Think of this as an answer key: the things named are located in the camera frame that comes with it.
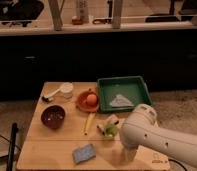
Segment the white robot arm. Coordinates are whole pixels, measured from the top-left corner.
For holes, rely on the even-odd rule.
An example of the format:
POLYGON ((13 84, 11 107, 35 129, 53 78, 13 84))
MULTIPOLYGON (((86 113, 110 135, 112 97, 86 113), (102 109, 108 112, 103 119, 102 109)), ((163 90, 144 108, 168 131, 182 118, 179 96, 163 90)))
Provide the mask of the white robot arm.
POLYGON ((158 127, 156 121, 153 107, 137 105, 120 128, 121 144, 129 150, 142 145, 197 168, 197 135, 158 127))

